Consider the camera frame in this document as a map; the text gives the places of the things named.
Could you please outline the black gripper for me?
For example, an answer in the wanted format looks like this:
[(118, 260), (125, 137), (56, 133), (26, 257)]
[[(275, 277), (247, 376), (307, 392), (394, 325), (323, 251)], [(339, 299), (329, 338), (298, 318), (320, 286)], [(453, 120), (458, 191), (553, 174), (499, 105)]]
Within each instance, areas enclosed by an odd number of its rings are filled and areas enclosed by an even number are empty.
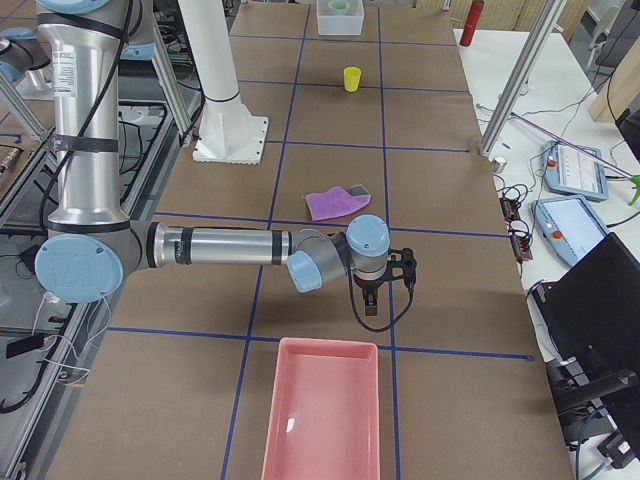
[(385, 283), (382, 278), (364, 279), (357, 275), (353, 276), (356, 285), (362, 290), (364, 313), (366, 316), (376, 316), (378, 314), (378, 290)]

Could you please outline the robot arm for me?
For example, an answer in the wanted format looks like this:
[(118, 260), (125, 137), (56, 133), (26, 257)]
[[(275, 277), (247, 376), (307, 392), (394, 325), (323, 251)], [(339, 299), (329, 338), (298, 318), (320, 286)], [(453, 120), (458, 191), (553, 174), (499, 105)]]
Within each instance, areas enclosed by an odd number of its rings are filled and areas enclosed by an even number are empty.
[(393, 278), (389, 230), (373, 215), (345, 232), (169, 227), (123, 210), (118, 138), (118, 64), (126, 48), (153, 38), (148, 1), (42, 1), (38, 27), (52, 49), (58, 159), (57, 208), (36, 255), (40, 284), (60, 299), (89, 303), (138, 270), (167, 264), (285, 265), (300, 292), (340, 277), (360, 288), (367, 314)]

